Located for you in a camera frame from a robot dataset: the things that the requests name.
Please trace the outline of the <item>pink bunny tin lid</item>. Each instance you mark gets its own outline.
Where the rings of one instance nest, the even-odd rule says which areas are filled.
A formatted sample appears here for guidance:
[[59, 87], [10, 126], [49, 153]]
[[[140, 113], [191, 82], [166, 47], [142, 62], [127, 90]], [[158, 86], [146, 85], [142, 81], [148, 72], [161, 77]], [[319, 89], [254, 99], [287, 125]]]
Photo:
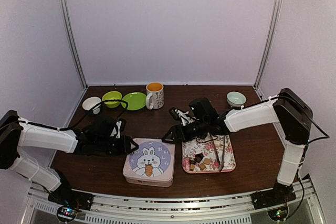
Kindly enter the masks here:
[[134, 138], [139, 149], [127, 155], [123, 175], [143, 180], [173, 179], [175, 145], [153, 138]]

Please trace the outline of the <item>pink tin box with dividers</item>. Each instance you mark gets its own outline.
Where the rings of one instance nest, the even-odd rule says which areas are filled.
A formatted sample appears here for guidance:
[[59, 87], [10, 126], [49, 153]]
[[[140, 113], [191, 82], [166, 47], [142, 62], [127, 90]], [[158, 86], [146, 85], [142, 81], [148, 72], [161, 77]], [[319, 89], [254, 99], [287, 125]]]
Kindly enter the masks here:
[[154, 187], [170, 187], [173, 184], [173, 179], [170, 179], [168, 181], [162, 181], [162, 180], [143, 180], [143, 179], [126, 178], [126, 181], [131, 184], [154, 186]]

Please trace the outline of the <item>metal tongs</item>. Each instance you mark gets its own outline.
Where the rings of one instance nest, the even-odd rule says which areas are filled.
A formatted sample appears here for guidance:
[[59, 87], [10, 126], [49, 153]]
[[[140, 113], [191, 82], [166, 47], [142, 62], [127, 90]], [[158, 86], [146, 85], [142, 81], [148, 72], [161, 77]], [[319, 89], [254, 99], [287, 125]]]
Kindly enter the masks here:
[[218, 162], [218, 170], [223, 172], [225, 166], [226, 136], [217, 136], [211, 141], [215, 158]]

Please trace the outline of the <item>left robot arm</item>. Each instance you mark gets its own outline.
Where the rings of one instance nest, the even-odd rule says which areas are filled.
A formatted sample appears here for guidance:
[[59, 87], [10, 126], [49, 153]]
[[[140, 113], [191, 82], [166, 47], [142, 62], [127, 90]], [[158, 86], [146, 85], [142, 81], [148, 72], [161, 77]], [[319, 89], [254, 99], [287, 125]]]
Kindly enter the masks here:
[[139, 146], [129, 136], [122, 135], [126, 121], [101, 115], [82, 130], [58, 128], [25, 120], [14, 110], [1, 118], [1, 169], [10, 169], [54, 192], [64, 205], [76, 197], [64, 176], [39, 164], [23, 151], [23, 147], [38, 147], [76, 155], [123, 155]]

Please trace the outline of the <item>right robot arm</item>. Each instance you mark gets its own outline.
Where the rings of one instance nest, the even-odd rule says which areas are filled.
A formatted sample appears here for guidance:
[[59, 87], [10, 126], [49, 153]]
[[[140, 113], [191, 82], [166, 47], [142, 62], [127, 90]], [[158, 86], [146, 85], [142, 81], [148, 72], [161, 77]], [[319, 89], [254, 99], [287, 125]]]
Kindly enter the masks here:
[[218, 113], [208, 98], [197, 98], [189, 103], [193, 116], [184, 115], [171, 108], [172, 117], [185, 117], [187, 123], [172, 126], [162, 137], [162, 142], [176, 144], [189, 142], [198, 137], [210, 135], [231, 135], [251, 132], [267, 138], [284, 135], [285, 144], [278, 140], [276, 148], [284, 147], [280, 170], [276, 178], [277, 186], [269, 192], [272, 203], [279, 204], [289, 196], [289, 188], [302, 164], [308, 145], [312, 109], [291, 89], [283, 88], [266, 100], [239, 109]]

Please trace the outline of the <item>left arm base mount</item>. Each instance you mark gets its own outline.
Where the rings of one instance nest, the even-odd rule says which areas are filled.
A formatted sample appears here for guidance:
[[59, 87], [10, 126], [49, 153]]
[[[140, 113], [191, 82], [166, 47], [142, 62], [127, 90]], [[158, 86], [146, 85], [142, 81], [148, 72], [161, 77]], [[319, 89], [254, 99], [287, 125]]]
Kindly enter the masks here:
[[59, 204], [56, 217], [61, 223], [72, 222], [82, 210], [90, 210], [93, 194], [72, 189], [65, 175], [58, 172], [60, 186], [55, 191], [47, 191], [48, 200]]

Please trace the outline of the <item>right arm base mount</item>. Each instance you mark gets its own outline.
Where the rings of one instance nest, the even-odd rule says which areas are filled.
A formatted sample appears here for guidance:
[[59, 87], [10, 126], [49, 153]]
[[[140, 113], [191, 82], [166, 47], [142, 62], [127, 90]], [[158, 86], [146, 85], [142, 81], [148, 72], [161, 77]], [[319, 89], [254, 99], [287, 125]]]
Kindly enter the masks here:
[[293, 186], [275, 183], [272, 189], [256, 191], [251, 194], [255, 210], [266, 209], [268, 217], [273, 221], [284, 221], [289, 216], [288, 202], [295, 200]]

